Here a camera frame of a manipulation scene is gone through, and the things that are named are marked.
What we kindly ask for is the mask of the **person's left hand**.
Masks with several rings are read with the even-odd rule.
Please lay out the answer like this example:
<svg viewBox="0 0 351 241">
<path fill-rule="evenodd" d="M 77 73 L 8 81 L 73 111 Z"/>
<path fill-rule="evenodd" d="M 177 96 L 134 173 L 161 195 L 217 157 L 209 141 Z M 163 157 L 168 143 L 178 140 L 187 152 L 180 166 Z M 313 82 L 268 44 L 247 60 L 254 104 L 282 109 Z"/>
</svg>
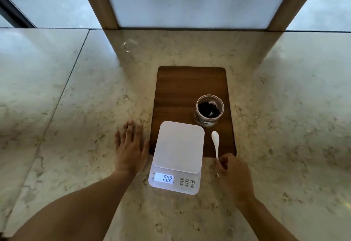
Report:
<svg viewBox="0 0 351 241">
<path fill-rule="evenodd" d="M 113 172 L 114 173 L 128 173 L 135 177 L 138 175 L 145 167 L 147 159 L 142 159 L 142 150 L 145 140 L 144 138 L 144 128 L 142 124 L 136 124 L 137 128 L 135 131 L 136 146 L 129 144 L 129 121 L 127 121 L 122 131 L 123 146 L 118 152 L 114 152 L 113 160 Z"/>
</svg>

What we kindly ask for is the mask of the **person's right hand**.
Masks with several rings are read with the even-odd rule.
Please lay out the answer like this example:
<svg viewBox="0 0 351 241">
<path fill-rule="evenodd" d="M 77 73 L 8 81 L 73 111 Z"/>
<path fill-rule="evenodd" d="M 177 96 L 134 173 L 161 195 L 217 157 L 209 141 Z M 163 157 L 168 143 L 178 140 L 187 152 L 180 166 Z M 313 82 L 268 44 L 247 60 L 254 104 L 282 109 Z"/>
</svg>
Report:
<svg viewBox="0 0 351 241">
<path fill-rule="evenodd" d="M 255 197 L 251 172 L 245 161 L 230 153 L 228 171 L 229 177 L 220 178 L 230 191 L 235 205 L 243 199 Z"/>
</svg>

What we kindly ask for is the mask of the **white ceramic spoon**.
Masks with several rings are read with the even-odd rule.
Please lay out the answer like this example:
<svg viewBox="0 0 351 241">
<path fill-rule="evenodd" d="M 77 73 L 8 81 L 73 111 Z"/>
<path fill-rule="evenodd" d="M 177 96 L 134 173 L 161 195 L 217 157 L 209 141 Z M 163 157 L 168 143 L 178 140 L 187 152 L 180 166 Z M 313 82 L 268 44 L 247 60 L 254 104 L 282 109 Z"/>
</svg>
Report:
<svg viewBox="0 0 351 241">
<path fill-rule="evenodd" d="M 219 142 L 220 142 L 220 137 L 217 131 L 212 131 L 211 133 L 212 141 L 214 144 L 215 148 L 215 153 L 216 153 L 216 159 L 219 160 Z"/>
</svg>

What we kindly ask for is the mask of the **person's left forearm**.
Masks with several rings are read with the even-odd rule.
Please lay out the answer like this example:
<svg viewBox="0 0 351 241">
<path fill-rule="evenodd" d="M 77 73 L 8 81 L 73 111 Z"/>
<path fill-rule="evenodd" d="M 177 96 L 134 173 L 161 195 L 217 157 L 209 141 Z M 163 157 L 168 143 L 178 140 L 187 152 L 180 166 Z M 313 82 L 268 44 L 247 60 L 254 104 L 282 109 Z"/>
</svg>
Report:
<svg viewBox="0 0 351 241">
<path fill-rule="evenodd" d="M 10 241 L 103 241 L 135 172 L 121 169 L 37 212 Z"/>
</svg>

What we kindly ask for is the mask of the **person's right forearm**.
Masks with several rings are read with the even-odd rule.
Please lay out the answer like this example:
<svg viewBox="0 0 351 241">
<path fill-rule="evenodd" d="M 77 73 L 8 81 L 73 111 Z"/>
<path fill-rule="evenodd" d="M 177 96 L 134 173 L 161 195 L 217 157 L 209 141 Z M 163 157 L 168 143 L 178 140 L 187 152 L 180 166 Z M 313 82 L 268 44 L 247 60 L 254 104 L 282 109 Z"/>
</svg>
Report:
<svg viewBox="0 0 351 241">
<path fill-rule="evenodd" d="M 259 241 L 299 241 L 256 197 L 248 197 L 236 205 Z"/>
</svg>

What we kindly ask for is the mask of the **white digital kitchen scale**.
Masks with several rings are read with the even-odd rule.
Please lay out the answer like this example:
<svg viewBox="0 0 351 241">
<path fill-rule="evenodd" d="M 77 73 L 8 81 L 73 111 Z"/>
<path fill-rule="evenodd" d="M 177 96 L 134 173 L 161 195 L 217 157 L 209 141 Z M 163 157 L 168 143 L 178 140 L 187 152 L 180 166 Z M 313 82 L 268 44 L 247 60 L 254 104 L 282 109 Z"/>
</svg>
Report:
<svg viewBox="0 0 351 241">
<path fill-rule="evenodd" d="M 149 185 L 196 195 L 200 189 L 205 131 L 199 125 L 164 121 L 153 154 Z"/>
</svg>

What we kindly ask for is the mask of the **clear glass jar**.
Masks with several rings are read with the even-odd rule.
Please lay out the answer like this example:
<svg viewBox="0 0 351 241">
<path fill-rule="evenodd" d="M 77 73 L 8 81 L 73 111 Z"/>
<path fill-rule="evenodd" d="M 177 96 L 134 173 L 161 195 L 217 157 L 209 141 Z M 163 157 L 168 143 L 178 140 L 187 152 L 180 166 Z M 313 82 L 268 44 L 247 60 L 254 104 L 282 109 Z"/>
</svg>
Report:
<svg viewBox="0 0 351 241">
<path fill-rule="evenodd" d="M 195 123 L 201 127 L 211 128 L 217 124 L 224 113 L 223 101 L 212 94 L 201 96 L 195 105 Z"/>
</svg>

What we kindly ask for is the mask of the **dark dried food pieces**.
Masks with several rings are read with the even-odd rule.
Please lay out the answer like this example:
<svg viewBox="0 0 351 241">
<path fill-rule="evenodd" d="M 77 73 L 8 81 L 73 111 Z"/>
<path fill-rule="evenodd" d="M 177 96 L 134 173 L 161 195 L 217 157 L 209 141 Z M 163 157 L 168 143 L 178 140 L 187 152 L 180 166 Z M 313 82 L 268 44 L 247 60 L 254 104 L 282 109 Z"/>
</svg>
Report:
<svg viewBox="0 0 351 241">
<path fill-rule="evenodd" d="M 201 102 L 197 105 L 197 108 L 199 113 L 208 119 L 214 119 L 221 115 L 221 111 L 215 102 Z"/>
</svg>

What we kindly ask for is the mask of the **dark wooden board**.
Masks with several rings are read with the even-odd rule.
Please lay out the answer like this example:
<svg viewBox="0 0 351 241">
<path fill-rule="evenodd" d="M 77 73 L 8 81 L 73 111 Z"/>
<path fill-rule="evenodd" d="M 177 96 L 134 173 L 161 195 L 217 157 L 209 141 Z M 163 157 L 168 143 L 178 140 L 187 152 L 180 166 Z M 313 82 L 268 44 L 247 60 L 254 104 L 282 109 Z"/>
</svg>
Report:
<svg viewBox="0 0 351 241">
<path fill-rule="evenodd" d="M 197 101 L 208 94 L 223 101 L 224 113 L 212 128 L 204 128 L 203 157 L 216 156 L 212 131 L 217 131 L 220 136 L 219 156 L 226 153 L 237 155 L 225 68 L 190 66 L 158 68 L 149 154 L 154 154 L 161 123 L 174 121 L 196 125 Z"/>
</svg>

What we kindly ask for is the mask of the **wooden frame post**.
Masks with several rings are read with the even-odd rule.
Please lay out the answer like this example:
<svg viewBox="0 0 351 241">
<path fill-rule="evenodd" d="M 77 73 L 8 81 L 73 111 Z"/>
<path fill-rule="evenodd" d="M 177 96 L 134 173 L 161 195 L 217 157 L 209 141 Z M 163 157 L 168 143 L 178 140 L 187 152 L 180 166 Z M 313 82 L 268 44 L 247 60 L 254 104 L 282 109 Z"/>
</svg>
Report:
<svg viewBox="0 0 351 241">
<path fill-rule="evenodd" d="M 307 0 L 283 0 L 266 31 L 284 32 Z"/>
<path fill-rule="evenodd" d="M 102 29 L 119 29 L 118 20 L 110 0 L 88 0 Z"/>
</svg>

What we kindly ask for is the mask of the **black metal frame bar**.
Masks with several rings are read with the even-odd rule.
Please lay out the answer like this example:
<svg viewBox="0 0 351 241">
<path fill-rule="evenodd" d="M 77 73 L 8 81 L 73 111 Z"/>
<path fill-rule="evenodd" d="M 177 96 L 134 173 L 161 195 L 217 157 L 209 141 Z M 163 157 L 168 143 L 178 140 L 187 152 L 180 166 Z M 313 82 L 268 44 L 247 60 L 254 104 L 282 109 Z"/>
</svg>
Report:
<svg viewBox="0 0 351 241">
<path fill-rule="evenodd" d="M 0 18 L 13 28 L 36 28 L 11 0 L 0 0 Z"/>
</svg>

